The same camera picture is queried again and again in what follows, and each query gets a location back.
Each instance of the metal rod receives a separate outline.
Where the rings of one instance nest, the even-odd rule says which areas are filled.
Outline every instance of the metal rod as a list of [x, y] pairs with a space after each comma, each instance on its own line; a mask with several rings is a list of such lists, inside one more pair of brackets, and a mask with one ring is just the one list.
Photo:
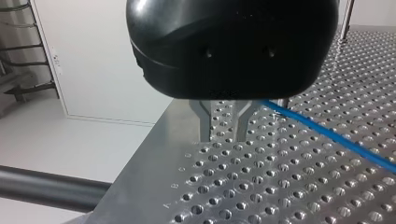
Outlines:
[[17, 49], [34, 49], [34, 48], [42, 48], [42, 47], [43, 47], [43, 44], [26, 45], [26, 46], [18, 46], [18, 47], [0, 49], [0, 52], [1, 51], [17, 50]]
[[0, 166], [0, 197], [90, 212], [111, 184]]
[[6, 65], [14, 67], [25, 67], [25, 66], [38, 66], [38, 65], [49, 65], [48, 62], [33, 62], [33, 63], [13, 63], [0, 56], [0, 61]]
[[37, 26], [37, 24], [32, 23], [32, 24], [14, 24], [14, 23], [10, 23], [7, 21], [0, 21], [0, 24], [6, 25], [6, 26], [11, 26], [11, 27], [15, 27], [15, 28], [34, 28]]
[[347, 39], [347, 32], [349, 31], [350, 18], [352, 16], [353, 6], [355, 5], [355, 0], [348, 0], [346, 5], [346, 13], [344, 14], [343, 26], [341, 28], [340, 40]]
[[0, 7], [0, 12], [20, 11], [28, 8], [29, 6], [30, 4], [27, 3], [16, 7]]
[[55, 83], [50, 82], [50, 83], [46, 83], [46, 84], [42, 84], [42, 85], [38, 85], [38, 86], [31, 87], [31, 88], [26, 88], [26, 89], [14, 88], [12, 90], [4, 92], [4, 94], [21, 95], [21, 94], [27, 94], [27, 93], [37, 92], [37, 91], [44, 91], [44, 90], [55, 89], [55, 88], [56, 88]]

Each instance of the blue tube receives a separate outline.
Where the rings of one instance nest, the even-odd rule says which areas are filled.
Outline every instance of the blue tube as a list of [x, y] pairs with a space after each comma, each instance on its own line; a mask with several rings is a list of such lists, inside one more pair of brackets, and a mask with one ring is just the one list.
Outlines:
[[347, 140], [345, 137], [341, 136], [340, 134], [335, 133], [331, 130], [328, 130], [328, 129], [316, 124], [314, 121], [312, 121], [312, 120], [310, 120], [296, 112], [288, 110], [287, 108], [276, 105], [268, 100], [262, 101], [262, 104], [277, 111], [278, 113], [280, 113], [286, 117], [289, 117], [291, 119], [295, 119], [295, 120], [301, 122], [302, 124], [310, 127], [311, 129], [315, 130], [318, 133], [321, 133], [321, 134], [329, 137], [333, 141], [341, 144], [343, 147], [346, 147], [349, 150], [361, 155], [363, 158], [367, 159], [368, 161], [371, 161], [371, 162], [373, 162], [373, 163], [375, 163], [375, 164], [377, 164], [377, 165], [379, 165], [393, 173], [396, 173], [396, 164], [394, 164], [391, 161], [388, 161], [380, 156], [375, 155], [370, 150]]

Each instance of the white wall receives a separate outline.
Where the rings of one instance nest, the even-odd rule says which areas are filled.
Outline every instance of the white wall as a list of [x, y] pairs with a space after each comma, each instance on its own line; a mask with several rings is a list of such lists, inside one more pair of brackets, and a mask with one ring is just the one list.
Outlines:
[[171, 99], [150, 87], [129, 42], [126, 0], [35, 0], [60, 59], [68, 115], [155, 123]]
[[[347, 0], [341, 0], [339, 23], [344, 18]], [[350, 24], [396, 26], [395, 0], [356, 0]]]

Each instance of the aluminum breadboard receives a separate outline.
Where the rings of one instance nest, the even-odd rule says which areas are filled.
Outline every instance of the aluminum breadboard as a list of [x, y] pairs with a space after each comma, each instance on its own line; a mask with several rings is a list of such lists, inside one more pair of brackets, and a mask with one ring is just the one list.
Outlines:
[[[154, 217], [136, 213], [134, 203], [145, 201], [131, 196], [130, 209], [140, 223], [151, 218], [173, 224], [396, 223], [396, 175], [264, 107], [248, 120], [246, 141], [236, 142], [236, 107], [235, 102], [212, 102], [210, 142], [169, 149], [182, 156], [163, 167], [175, 173], [168, 187], [136, 192], [165, 210], [152, 205], [149, 213]], [[290, 107], [395, 161], [396, 34], [351, 31], [346, 44], [335, 42], [320, 78], [291, 98]], [[142, 150], [134, 158], [141, 159]], [[131, 173], [136, 167], [126, 169]], [[125, 173], [119, 179], [125, 186], [126, 178], [135, 177]], [[112, 197], [127, 197], [126, 189], [123, 194], [110, 191]], [[160, 194], [169, 203], [157, 200]], [[110, 196], [104, 202], [108, 205], [96, 213], [122, 206]], [[104, 218], [96, 215], [93, 220]]]

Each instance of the white door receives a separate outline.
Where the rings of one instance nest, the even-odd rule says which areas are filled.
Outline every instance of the white door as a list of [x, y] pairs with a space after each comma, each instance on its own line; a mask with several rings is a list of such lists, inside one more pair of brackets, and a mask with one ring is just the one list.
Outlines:
[[157, 121], [171, 98], [156, 92], [137, 66], [126, 0], [35, 0], [66, 113], [80, 119]]

